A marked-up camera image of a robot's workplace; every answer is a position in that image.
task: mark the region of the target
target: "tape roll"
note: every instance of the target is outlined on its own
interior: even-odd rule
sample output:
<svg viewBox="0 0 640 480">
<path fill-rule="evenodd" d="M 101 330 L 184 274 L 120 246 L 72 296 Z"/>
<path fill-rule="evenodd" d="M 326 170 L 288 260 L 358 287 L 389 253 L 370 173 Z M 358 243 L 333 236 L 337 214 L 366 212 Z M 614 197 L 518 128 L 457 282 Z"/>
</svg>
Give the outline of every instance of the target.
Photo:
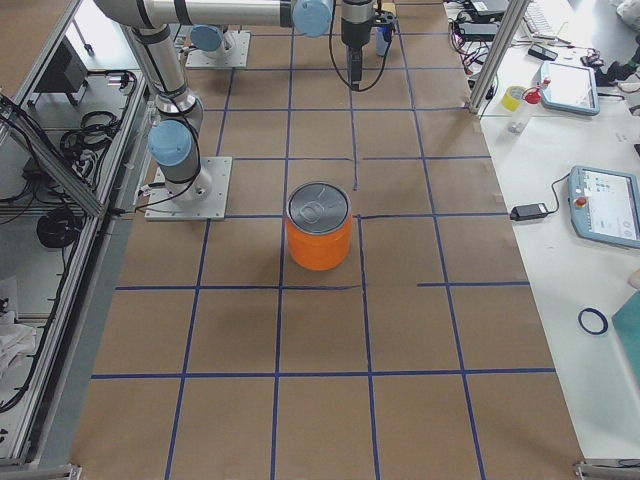
<svg viewBox="0 0 640 480">
<path fill-rule="evenodd" d="M 502 97 L 502 106 L 510 112 L 515 112 L 522 101 L 522 96 L 527 89 L 520 86 L 507 88 Z"/>
</svg>

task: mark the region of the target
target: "silver lid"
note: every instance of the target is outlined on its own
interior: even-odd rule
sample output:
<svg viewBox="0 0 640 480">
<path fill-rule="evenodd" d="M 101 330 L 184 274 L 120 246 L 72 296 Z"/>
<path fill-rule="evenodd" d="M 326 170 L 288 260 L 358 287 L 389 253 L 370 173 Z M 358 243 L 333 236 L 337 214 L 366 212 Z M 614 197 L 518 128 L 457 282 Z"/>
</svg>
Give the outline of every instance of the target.
<svg viewBox="0 0 640 480">
<path fill-rule="evenodd" d="M 306 233 L 322 235 L 338 230 L 348 214 L 347 194 L 328 183 L 307 183 L 289 197 L 287 215 Z"/>
</svg>

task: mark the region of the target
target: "tablet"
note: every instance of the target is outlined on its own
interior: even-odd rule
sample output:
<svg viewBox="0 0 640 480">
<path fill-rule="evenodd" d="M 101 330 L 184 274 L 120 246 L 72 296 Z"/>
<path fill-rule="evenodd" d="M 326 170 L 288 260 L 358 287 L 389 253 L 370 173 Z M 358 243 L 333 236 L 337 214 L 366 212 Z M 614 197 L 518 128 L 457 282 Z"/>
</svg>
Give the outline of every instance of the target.
<svg viewBox="0 0 640 480">
<path fill-rule="evenodd" d="M 571 223 L 581 237 L 640 248 L 638 199 L 629 173 L 576 166 L 569 174 Z"/>
<path fill-rule="evenodd" d="M 538 70 L 538 78 L 540 83 L 545 78 L 551 80 L 541 92 L 545 107 L 578 115 L 600 112 L 593 69 L 546 61 Z"/>
</svg>

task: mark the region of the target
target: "white table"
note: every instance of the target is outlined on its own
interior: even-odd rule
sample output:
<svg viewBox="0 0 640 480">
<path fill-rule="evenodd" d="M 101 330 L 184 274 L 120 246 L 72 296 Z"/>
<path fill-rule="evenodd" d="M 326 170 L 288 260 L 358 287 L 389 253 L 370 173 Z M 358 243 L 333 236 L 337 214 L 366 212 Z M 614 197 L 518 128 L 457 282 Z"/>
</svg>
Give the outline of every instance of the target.
<svg viewBox="0 0 640 480">
<path fill-rule="evenodd" d="M 537 202 L 553 208 L 550 184 L 574 165 L 640 177 L 633 148 L 640 143 L 640 119 L 624 101 L 601 98 L 595 117 L 541 108 L 520 136 L 506 131 L 508 112 L 499 99 L 509 85 L 528 84 L 540 65 L 526 50 L 512 48 L 505 56 L 498 96 L 481 122 L 508 208 Z M 620 342 L 611 330 L 590 336 L 577 321 L 585 307 L 611 319 L 635 291 L 627 278 L 640 268 L 640 251 L 579 238 L 566 182 L 556 188 L 558 213 L 513 227 L 571 419 L 585 458 L 640 458 L 640 389 Z"/>
</svg>

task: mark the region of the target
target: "orange cylinder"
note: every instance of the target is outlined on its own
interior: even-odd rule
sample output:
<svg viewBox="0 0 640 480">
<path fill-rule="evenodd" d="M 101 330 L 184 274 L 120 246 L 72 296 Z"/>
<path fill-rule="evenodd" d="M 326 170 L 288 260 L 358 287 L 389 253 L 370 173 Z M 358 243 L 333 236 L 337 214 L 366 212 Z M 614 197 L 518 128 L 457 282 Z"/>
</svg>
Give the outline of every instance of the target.
<svg viewBox="0 0 640 480">
<path fill-rule="evenodd" d="M 351 247 L 351 205 L 341 189 L 324 182 L 298 187 L 287 202 L 287 246 L 301 267 L 330 270 Z"/>
</svg>

